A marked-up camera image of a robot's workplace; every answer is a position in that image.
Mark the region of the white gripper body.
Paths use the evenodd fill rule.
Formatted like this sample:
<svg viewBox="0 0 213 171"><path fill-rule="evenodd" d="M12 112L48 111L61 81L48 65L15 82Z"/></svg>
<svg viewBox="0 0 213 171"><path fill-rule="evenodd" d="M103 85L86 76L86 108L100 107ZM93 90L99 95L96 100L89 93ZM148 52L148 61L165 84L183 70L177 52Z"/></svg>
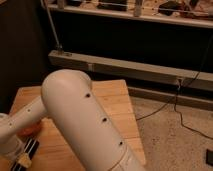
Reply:
<svg viewBox="0 0 213 171"><path fill-rule="evenodd" d="M16 161L23 150L24 143L17 136L0 142L0 156L9 161Z"/></svg>

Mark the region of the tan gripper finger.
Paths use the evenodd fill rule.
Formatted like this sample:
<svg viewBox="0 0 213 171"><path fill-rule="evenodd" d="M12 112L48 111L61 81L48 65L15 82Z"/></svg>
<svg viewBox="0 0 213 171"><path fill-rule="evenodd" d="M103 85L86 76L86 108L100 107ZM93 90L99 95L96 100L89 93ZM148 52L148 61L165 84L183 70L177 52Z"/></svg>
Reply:
<svg viewBox="0 0 213 171"><path fill-rule="evenodd" d="M23 156L20 158L19 163L23 166L23 167L30 167L32 162L30 160L30 158L28 156Z"/></svg>

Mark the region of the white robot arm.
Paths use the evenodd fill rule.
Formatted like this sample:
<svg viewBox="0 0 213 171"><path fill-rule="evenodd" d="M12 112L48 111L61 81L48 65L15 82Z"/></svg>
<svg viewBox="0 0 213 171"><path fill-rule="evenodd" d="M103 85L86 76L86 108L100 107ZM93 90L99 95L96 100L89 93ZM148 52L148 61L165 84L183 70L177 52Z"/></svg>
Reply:
<svg viewBox="0 0 213 171"><path fill-rule="evenodd" d="M91 91L90 77L78 70L49 74L41 95L9 116L0 113L0 155L15 161L26 145L21 129L50 117L87 171L146 171Z"/></svg>

